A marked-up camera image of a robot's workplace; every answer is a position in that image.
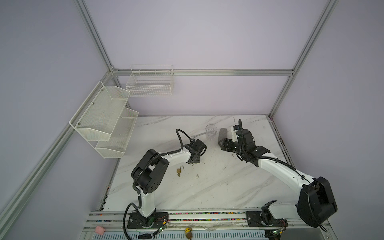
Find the brass padlock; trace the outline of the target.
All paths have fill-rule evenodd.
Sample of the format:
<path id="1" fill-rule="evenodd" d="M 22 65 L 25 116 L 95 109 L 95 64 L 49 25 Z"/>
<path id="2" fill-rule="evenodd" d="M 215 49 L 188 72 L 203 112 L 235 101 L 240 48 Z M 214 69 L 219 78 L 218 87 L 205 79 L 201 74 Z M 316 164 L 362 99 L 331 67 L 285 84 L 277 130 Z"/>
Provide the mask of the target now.
<path id="1" fill-rule="evenodd" d="M 177 168 L 177 176 L 178 177 L 181 176 L 181 172 L 182 172 L 183 169 L 184 169 L 184 166 L 180 166 L 179 168 Z"/>

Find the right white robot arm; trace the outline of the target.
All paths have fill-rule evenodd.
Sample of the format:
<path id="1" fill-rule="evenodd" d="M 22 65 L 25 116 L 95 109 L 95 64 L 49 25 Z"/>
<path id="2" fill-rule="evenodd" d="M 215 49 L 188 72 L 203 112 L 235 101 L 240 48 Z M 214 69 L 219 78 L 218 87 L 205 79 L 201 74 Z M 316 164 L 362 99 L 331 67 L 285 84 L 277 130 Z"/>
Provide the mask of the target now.
<path id="1" fill-rule="evenodd" d="M 252 133 L 244 129 L 242 124 L 232 127 L 232 138 L 229 139 L 227 135 L 227 129 L 221 128 L 218 145 L 222 151 L 234 153 L 241 161 L 272 174 L 298 197 L 293 202 L 272 200 L 264 204 L 260 213 L 262 225 L 269 227 L 279 220 L 302 220 L 308 226 L 318 228 L 338 211 L 327 179 L 307 175 L 278 159 L 267 148 L 257 146 Z"/>

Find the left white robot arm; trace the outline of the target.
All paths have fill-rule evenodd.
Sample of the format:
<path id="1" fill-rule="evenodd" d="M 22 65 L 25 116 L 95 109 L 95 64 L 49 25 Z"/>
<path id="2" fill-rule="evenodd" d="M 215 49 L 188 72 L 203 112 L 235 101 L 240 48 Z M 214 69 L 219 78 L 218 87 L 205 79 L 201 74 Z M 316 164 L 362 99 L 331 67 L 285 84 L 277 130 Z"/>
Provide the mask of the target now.
<path id="1" fill-rule="evenodd" d="M 180 147 L 177 150 L 159 153 L 148 150 L 132 170 L 132 188 L 137 193 L 138 204 L 129 203 L 123 216 L 123 231 L 130 240 L 128 228 L 137 225 L 148 229 L 157 227 L 152 233 L 138 236 L 139 240 L 154 239 L 169 225 L 169 213 L 157 212 L 155 207 L 155 190 L 160 186 L 167 169 L 173 165 L 199 164 L 207 150 L 207 145 L 198 139 L 191 138 L 186 132 L 176 129 Z"/>

